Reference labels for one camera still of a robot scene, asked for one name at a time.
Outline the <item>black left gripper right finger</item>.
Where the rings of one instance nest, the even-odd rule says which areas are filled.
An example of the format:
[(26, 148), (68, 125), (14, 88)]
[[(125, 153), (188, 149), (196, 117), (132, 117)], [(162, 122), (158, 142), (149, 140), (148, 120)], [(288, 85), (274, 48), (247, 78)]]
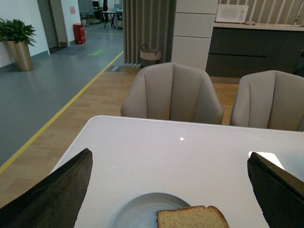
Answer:
[(247, 172), (256, 200), (271, 228), (304, 226), (304, 182), (252, 152)]

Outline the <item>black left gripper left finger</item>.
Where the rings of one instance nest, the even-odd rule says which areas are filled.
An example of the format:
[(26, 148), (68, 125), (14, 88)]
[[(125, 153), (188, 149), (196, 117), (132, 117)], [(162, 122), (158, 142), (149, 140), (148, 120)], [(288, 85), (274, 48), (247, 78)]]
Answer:
[(93, 166), (88, 149), (67, 161), (0, 209), (2, 228), (72, 228), (84, 201)]

